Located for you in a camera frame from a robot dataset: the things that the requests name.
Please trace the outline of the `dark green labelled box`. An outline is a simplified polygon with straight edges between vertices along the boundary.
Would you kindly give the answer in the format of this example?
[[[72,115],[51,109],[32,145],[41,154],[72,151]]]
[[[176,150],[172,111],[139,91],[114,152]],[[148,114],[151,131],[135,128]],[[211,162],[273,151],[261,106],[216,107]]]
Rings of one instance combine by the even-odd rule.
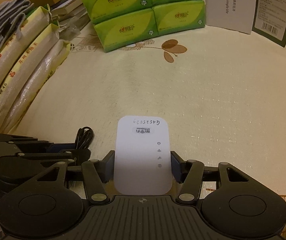
[[[286,0],[256,0],[252,30],[285,47]]]

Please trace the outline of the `white cardboard box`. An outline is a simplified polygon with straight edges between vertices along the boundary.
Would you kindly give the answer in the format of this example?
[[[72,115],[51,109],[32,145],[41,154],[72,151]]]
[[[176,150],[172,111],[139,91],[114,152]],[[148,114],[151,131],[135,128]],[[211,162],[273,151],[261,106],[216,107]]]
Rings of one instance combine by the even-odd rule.
[[[256,0],[205,0],[206,24],[250,34]]]

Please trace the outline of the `white wifi plug adapter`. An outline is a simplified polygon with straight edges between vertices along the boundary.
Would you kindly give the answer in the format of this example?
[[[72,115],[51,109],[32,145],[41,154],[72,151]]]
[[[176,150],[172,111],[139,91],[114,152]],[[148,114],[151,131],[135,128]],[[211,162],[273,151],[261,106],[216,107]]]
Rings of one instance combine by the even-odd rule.
[[[169,131],[163,118],[127,115],[119,120],[114,186],[132,196],[158,196],[171,189]]]

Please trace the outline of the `vacuum rice pack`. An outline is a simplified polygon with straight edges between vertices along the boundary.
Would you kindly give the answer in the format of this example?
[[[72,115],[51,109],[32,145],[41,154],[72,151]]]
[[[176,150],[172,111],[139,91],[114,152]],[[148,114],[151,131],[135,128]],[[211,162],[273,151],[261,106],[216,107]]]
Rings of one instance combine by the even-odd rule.
[[[25,85],[46,53],[49,52],[59,40],[58,29],[58,25],[50,23],[37,38],[29,44],[5,77],[0,86],[0,128],[14,100],[23,88],[23,85]]]
[[[0,86],[12,66],[30,43],[49,24],[49,12],[38,7],[4,43],[0,50]]]
[[[7,133],[18,125],[44,83],[63,63],[70,51],[71,43],[65,40],[58,40],[49,50],[14,100],[9,113],[0,127],[1,133]]]

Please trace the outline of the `green tissue pack bundle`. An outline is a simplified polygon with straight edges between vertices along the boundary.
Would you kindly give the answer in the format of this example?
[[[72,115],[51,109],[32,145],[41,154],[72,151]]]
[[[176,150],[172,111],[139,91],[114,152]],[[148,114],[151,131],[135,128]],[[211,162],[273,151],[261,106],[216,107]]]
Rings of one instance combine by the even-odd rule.
[[[82,0],[104,51],[205,26],[204,0]]]

